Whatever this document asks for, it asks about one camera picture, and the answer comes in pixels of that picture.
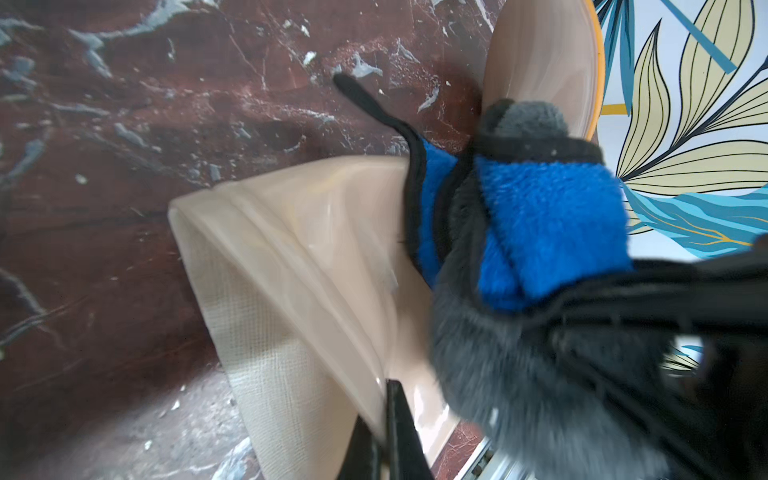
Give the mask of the beige rubber boot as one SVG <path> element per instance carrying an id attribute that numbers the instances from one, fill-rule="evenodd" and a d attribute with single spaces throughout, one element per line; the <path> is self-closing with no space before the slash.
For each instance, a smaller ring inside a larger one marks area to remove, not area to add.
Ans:
<path id="1" fill-rule="evenodd" d="M 483 89 L 456 107 L 460 155 L 497 99 L 544 100 L 590 138 L 605 60 L 587 1 L 510 1 Z M 409 147 L 226 182 L 172 201 L 169 221 L 267 479 L 337 479 L 361 416 L 387 457 L 387 381 L 404 389 L 427 463 L 457 418 L 427 358 L 430 290 L 405 245 Z"/>

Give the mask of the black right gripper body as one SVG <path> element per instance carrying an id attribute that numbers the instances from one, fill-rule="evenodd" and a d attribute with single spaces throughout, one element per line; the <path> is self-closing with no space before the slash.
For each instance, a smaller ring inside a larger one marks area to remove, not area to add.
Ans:
<path id="1" fill-rule="evenodd" d="M 662 362 L 666 386 L 711 412 L 714 439 L 749 479 L 767 477 L 767 339 L 676 339 Z"/>

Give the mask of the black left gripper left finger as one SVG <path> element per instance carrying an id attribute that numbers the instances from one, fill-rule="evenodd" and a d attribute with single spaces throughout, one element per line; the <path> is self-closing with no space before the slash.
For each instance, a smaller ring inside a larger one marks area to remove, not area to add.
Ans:
<path id="1" fill-rule="evenodd" d="M 381 447 L 361 416 L 354 424 L 337 480 L 380 480 Z"/>

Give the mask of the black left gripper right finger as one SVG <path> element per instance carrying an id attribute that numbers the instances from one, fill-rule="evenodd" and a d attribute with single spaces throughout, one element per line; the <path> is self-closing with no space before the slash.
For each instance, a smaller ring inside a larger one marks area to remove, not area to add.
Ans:
<path id="1" fill-rule="evenodd" d="M 433 480 L 402 384 L 388 380 L 387 457 L 392 480 Z"/>

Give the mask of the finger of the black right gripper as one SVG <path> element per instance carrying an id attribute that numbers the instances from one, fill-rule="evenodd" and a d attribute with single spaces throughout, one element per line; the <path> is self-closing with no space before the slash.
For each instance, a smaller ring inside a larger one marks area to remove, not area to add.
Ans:
<path id="1" fill-rule="evenodd" d="M 765 249 L 693 263 L 642 260 L 637 267 L 561 289 L 527 311 L 527 328 L 767 334 Z"/>

